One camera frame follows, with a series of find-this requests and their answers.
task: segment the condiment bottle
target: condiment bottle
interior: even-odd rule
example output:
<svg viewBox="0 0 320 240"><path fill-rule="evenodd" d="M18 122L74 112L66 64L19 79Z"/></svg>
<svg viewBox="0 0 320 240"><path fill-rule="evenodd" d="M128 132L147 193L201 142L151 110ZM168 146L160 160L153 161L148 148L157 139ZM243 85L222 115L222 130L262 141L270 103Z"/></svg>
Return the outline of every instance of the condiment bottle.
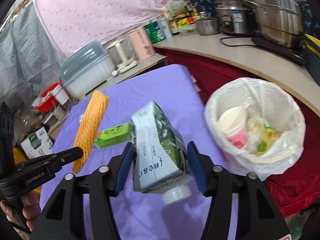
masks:
<svg viewBox="0 0 320 240"><path fill-rule="evenodd" d="M198 11L197 11L195 6L193 6L191 15L192 15L193 22L195 22L196 20L201 19L201 15L198 13Z"/></svg>
<svg viewBox="0 0 320 240"><path fill-rule="evenodd" d="M176 17L177 27L182 28L184 26L190 25L190 22L185 14L180 14Z"/></svg>
<svg viewBox="0 0 320 240"><path fill-rule="evenodd" d="M170 27L170 30L172 32L172 35L175 36L175 35L179 35L179 31L178 31L178 27L177 27L177 23L176 21L172 18L171 14L169 11L166 11L165 12L165 15L168 19L168 23L169 23L169 27Z"/></svg>
<svg viewBox="0 0 320 240"><path fill-rule="evenodd" d="M189 23L194 24L193 19L192 19L192 15L189 12L188 7L187 7L187 3L183 3L183 6L184 6L184 10L186 11L186 17L188 18Z"/></svg>
<svg viewBox="0 0 320 240"><path fill-rule="evenodd" d="M160 25L161 30L164 33L164 36L169 39L172 38L172 33L170 31L170 27L168 25L167 22L167 18L164 16L164 13L162 13L159 17L158 17L158 23Z"/></svg>

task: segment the purple table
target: purple table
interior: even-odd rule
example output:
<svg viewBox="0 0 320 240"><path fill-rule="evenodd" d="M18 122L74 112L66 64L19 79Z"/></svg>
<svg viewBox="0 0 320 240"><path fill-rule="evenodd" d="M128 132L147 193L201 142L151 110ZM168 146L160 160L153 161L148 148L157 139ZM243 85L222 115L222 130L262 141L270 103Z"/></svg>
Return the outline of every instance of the purple table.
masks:
<svg viewBox="0 0 320 240"><path fill-rule="evenodd" d="M204 106L193 87L190 74L182 65L162 67L131 78L103 91L110 103L101 121L99 130L127 122L130 115L155 101L168 116L187 144L193 140L200 153L207 154L215 164L227 168L221 153L215 146L204 121ZM71 109L53 147L60 152L73 146L79 128L80 115L84 113L89 100L81 101ZM108 164L114 155L119 155L125 143L96 150L91 153L81 175L92 173ZM40 206L45 205L51 193L66 173L71 172L68 164L58 172L57 177L44 184ZM161 195L142 194L133 191L132 171L129 172L124 191L111 198L112 209L122 240L198 240L207 218L211 198L205 198L198 191L195 180L189 183L192 196L182 202L165 206ZM235 239L237 204L233 199L232 220L228 239ZM87 240L92 240L88 197L84 198L84 219Z"/></svg>

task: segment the electric kettle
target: electric kettle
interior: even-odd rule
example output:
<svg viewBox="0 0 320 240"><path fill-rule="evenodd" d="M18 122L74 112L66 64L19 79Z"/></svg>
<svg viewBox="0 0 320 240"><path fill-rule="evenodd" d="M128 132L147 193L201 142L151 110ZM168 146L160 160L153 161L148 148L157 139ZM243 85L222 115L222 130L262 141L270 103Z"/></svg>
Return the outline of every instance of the electric kettle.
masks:
<svg viewBox="0 0 320 240"><path fill-rule="evenodd" d="M128 36L139 60L146 59L155 54L155 50L143 27L129 32Z"/></svg>

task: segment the trash bin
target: trash bin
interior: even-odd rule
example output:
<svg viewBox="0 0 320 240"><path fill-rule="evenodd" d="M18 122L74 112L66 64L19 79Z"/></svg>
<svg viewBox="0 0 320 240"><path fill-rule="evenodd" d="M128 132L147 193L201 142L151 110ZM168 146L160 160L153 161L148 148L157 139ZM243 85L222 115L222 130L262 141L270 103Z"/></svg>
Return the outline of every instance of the trash bin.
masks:
<svg viewBox="0 0 320 240"><path fill-rule="evenodd" d="M280 131L281 136L261 156L244 147L238 149L222 134L219 117L232 107L242 106L247 118L259 116ZM207 126L232 173L255 172L260 179L284 173L303 152L306 131L304 116L291 95L274 83L253 78L239 78L216 90L205 110Z"/></svg>

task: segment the paper cup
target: paper cup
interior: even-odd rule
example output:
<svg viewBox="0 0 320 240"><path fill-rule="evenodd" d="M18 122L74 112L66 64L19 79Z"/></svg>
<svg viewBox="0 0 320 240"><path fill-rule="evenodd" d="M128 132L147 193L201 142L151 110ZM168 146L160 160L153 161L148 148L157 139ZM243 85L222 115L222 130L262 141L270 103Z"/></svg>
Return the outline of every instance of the paper cup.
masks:
<svg viewBox="0 0 320 240"><path fill-rule="evenodd" d="M221 132L235 147L241 149L248 142L247 112L242 106L230 108L219 118Z"/></svg>

